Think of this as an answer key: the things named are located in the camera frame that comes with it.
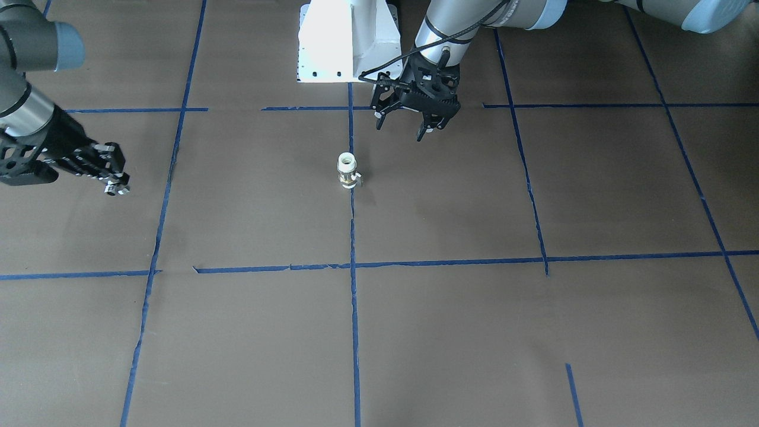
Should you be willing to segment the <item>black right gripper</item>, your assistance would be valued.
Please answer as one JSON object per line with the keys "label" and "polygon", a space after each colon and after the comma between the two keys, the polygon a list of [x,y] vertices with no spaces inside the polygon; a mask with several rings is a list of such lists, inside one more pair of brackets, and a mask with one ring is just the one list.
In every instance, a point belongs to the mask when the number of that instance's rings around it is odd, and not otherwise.
{"label": "black right gripper", "polygon": [[62,109],[42,129],[26,137],[2,132],[2,183],[33,186],[52,183],[58,170],[86,176],[108,186],[129,181],[119,144],[93,143],[84,127]]}

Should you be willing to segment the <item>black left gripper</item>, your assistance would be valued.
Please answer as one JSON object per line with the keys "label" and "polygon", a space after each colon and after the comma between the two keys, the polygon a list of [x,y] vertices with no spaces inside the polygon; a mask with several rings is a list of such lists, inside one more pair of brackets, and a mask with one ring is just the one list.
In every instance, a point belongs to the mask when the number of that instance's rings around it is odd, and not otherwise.
{"label": "black left gripper", "polygon": [[457,97],[460,68],[448,64],[450,58],[449,52],[442,52],[438,62],[431,62],[416,52],[407,58],[398,87],[374,85],[369,106],[377,118],[376,130],[382,129],[387,114],[399,109],[421,113],[417,142],[427,133],[445,129],[461,107]]}

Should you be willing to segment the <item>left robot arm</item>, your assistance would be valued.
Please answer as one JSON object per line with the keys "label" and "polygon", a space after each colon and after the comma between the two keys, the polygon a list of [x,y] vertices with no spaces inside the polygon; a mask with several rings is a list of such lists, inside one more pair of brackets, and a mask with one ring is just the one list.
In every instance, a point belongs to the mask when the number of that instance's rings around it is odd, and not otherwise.
{"label": "left robot arm", "polygon": [[[621,4],[693,33],[714,33],[757,1],[599,1]],[[416,140],[442,130],[461,108],[460,64],[480,28],[543,30],[553,26],[569,1],[430,1],[413,48],[381,66],[363,70],[360,81],[374,85],[369,108],[381,130],[399,109],[420,113]],[[382,69],[402,60],[398,77]]]}

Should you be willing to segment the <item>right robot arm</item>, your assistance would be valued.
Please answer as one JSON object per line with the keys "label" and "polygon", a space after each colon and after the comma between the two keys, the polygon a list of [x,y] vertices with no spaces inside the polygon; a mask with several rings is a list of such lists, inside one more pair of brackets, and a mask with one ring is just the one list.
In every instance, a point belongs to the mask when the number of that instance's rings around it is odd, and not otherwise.
{"label": "right robot arm", "polygon": [[49,21],[30,1],[3,1],[1,19],[2,183],[47,184],[64,171],[102,182],[110,196],[129,192],[119,144],[89,138],[25,75],[81,67],[86,52],[78,30]]}

